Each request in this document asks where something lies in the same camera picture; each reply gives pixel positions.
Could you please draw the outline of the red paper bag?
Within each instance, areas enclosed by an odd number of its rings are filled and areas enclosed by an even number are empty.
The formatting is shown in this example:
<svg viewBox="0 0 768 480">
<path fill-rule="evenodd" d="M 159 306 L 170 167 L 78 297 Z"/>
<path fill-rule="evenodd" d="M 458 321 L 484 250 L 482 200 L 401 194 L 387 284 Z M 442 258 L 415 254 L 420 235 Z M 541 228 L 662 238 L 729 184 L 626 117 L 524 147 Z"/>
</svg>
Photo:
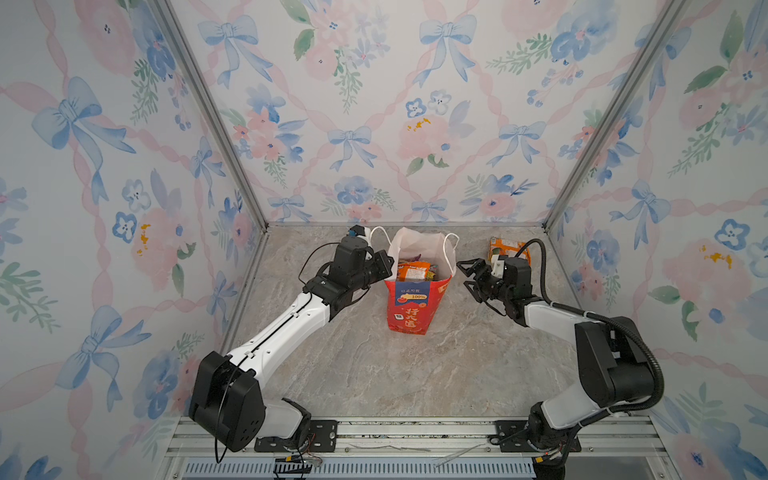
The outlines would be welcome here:
<svg viewBox="0 0 768 480">
<path fill-rule="evenodd" d="M 456 275 L 456 249 L 460 237 L 454 233 L 423 233 L 409 228 L 386 236 L 388 255 L 394 259 L 392 275 L 385 280 L 388 290 L 387 326 L 394 332 L 424 335 Z M 400 261 L 425 261 L 437 266 L 431 282 L 399 282 Z"/>
</svg>

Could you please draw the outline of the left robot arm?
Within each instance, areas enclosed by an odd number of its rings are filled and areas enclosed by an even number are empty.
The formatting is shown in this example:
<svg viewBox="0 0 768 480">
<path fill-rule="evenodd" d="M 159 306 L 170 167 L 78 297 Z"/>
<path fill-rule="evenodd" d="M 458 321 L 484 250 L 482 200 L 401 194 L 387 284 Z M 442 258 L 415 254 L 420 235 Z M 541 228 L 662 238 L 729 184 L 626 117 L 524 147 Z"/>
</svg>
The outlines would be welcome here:
<svg viewBox="0 0 768 480">
<path fill-rule="evenodd" d="M 311 413 L 283 398 L 270 402 L 262 389 L 279 366 L 314 332 L 390 277 L 394 260 L 371 246 L 373 231 L 355 225 L 336 243 L 332 261 L 306 281 L 288 308 L 264 330 L 227 354 L 209 353 L 200 363 L 190 418 L 216 445 L 238 452 L 259 440 L 302 451 Z"/>
</svg>

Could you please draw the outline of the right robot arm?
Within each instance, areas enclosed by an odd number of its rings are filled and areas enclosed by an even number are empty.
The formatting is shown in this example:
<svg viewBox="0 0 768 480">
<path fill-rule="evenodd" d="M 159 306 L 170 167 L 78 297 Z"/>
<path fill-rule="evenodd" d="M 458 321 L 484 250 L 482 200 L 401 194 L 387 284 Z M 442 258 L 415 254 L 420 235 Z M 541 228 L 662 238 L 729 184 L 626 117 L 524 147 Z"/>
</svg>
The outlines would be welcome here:
<svg viewBox="0 0 768 480">
<path fill-rule="evenodd" d="M 577 380 L 555 397 L 534 404 L 519 433 L 495 443 L 524 443 L 544 463 L 562 462 L 581 429 L 614 414 L 647 410 L 664 396 L 659 361 L 627 317 L 605 317 L 535 294 L 531 267 L 519 257 L 494 263 L 477 258 L 457 264 L 474 300 L 502 303 L 500 314 L 516 324 L 568 342 L 576 351 Z"/>
</svg>

